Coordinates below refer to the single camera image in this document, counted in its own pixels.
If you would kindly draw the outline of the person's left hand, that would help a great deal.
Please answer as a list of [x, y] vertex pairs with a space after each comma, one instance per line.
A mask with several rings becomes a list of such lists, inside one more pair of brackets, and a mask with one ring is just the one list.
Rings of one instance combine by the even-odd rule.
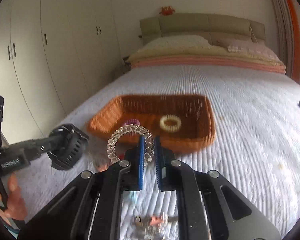
[[0, 217], [11, 226], [9, 219], [24, 220], [27, 216], [27, 209], [15, 173], [12, 173], [8, 178], [7, 186], [10, 193], [7, 200], [7, 209], [5, 211], [0, 209]]

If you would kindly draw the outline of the teal sleeve forearm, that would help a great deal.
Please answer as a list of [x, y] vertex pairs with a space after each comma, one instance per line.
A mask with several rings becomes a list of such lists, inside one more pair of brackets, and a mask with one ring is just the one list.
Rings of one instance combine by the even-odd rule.
[[0, 223], [15, 238], [18, 239], [20, 228], [12, 218], [8, 218], [4, 214], [5, 208], [0, 206]]

